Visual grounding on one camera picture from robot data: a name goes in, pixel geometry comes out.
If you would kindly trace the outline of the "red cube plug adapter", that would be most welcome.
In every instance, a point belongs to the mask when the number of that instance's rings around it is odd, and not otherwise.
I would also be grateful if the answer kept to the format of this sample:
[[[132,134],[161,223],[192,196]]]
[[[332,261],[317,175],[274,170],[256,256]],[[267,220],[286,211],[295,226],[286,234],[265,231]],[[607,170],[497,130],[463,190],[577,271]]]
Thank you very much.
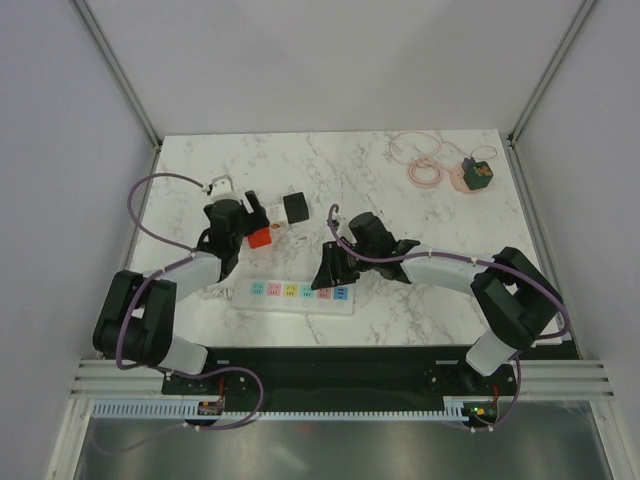
[[[247,236],[251,249],[258,249],[272,244],[272,235],[269,228],[260,229]]]

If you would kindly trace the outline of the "white cube plug tiger print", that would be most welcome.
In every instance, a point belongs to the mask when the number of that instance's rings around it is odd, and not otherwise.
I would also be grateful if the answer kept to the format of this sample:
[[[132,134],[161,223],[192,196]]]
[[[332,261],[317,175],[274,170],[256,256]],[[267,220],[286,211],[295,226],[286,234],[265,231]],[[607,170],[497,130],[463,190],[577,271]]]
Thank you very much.
[[[267,206],[266,215],[269,220],[270,229],[286,230],[289,228],[289,220],[283,203],[275,203]]]

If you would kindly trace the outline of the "white power strip coloured sockets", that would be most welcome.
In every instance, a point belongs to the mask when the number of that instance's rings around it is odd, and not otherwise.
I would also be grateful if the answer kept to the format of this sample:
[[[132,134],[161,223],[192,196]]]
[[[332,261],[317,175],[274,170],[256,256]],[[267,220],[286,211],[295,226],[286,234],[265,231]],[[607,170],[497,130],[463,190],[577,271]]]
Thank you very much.
[[[240,279],[232,288],[209,286],[210,298],[231,301],[236,310],[302,315],[352,316],[355,296],[350,287],[313,290],[309,282]]]

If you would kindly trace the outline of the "black cube plug adapter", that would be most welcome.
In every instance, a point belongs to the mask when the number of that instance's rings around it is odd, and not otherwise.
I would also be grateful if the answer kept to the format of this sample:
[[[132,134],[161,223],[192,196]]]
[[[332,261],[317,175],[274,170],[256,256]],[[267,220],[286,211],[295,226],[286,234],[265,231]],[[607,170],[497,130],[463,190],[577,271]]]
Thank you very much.
[[[309,207],[303,192],[285,195],[282,202],[289,225],[301,223],[310,218]]]

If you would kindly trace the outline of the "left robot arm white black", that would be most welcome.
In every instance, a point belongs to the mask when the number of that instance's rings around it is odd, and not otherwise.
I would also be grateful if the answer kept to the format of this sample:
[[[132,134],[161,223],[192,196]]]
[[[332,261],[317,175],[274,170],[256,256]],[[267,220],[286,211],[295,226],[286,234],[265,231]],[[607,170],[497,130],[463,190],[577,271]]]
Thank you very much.
[[[176,305],[229,277],[243,240],[270,226],[252,190],[243,200],[231,191],[216,194],[204,214],[209,227],[186,258],[148,274],[115,274],[92,336],[93,347],[118,367],[179,372],[198,393],[215,389],[220,371],[207,361],[206,347],[174,333]]]

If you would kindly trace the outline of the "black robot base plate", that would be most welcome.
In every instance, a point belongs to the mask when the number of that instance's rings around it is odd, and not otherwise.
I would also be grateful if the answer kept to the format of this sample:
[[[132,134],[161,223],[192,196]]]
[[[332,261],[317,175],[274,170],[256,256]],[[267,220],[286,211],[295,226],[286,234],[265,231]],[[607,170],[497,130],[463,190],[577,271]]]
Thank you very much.
[[[171,377],[162,392],[222,394],[251,410],[272,401],[425,406],[438,398],[505,399],[515,393],[511,365],[483,377],[462,364],[466,352],[464,346],[214,347],[207,378]]]

